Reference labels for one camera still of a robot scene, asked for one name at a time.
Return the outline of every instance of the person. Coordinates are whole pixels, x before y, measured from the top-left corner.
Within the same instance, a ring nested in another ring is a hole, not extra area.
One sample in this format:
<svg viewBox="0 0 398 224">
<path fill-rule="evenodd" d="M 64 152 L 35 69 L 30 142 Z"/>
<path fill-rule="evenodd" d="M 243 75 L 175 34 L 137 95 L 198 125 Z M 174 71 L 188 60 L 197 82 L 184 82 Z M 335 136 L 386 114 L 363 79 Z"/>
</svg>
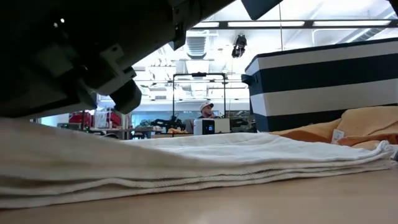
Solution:
<svg viewBox="0 0 398 224">
<path fill-rule="evenodd" d="M 213 103 L 202 103 L 200 105 L 201 116 L 198 118 L 220 118 L 219 116 L 215 116 L 211 109 L 214 107 Z"/>
</svg>

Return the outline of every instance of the navy and white stripes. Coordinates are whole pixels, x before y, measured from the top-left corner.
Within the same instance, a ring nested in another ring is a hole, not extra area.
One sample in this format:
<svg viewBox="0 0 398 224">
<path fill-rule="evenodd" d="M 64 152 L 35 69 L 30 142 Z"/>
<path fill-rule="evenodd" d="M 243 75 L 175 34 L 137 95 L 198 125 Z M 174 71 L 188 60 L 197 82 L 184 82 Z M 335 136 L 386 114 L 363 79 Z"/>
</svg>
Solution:
<svg viewBox="0 0 398 224">
<path fill-rule="evenodd" d="M 260 131 L 338 119 L 345 110 L 398 103 L 398 38 L 257 55 L 251 103 Z"/>
</svg>

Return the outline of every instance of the white label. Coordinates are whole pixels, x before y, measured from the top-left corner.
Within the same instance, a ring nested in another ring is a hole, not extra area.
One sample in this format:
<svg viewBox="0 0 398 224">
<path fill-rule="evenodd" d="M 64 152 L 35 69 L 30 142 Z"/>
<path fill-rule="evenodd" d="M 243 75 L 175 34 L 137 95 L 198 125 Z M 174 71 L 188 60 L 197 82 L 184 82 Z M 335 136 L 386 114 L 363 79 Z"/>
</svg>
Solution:
<svg viewBox="0 0 398 224">
<path fill-rule="evenodd" d="M 344 131 L 340 131 L 340 130 L 334 129 L 333 130 L 333 137 L 331 139 L 331 143 L 332 144 L 337 144 L 337 141 L 339 141 L 343 137 L 344 137 Z"/>
<path fill-rule="evenodd" d="M 95 123 L 94 123 L 94 126 L 96 128 L 107 128 L 106 127 L 106 118 L 107 118 L 107 112 L 105 112 L 105 111 L 96 111 L 95 112 Z"/>
</svg>

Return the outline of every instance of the desk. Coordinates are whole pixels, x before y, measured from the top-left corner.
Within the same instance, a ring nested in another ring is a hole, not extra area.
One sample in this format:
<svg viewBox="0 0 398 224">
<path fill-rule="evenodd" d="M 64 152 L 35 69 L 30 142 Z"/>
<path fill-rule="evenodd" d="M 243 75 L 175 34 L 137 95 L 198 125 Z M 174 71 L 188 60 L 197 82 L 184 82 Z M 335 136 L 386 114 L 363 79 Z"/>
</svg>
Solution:
<svg viewBox="0 0 398 224">
<path fill-rule="evenodd" d="M 130 133 L 132 131 L 139 131 L 139 132 L 152 132 L 153 128 L 127 128 L 127 129 L 119 129 L 119 128 L 90 128 L 91 131 L 104 131 L 106 134 L 108 133 L 122 133 L 121 139 L 128 139 L 125 133 Z"/>
<path fill-rule="evenodd" d="M 0 212 L 0 223 L 396 224 L 398 170 Z"/>
<path fill-rule="evenodd" d="M 154 134 L 152 138 L 177 138 L 177 137 L 189 137 L 193 134 Z"/>
</svg>

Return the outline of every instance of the table surface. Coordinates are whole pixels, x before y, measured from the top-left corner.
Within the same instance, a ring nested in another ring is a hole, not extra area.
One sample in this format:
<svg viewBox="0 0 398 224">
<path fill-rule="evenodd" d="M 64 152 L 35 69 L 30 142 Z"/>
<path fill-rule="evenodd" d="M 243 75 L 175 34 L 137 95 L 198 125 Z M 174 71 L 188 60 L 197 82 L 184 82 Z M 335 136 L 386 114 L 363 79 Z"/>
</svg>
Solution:
<svg viewBox="0 0 398 224">
<path fill-rule="evenodd" d="M 3 210 L 0 223 L 398 223 L 398 170 Z"/>
<path fill-rule="evenodd" d="M 153 131 L 153 128 L 127 128 L 127 129 L 119 129 L 119 128 L 90 128 L 91 131 Z"/>
</svg>

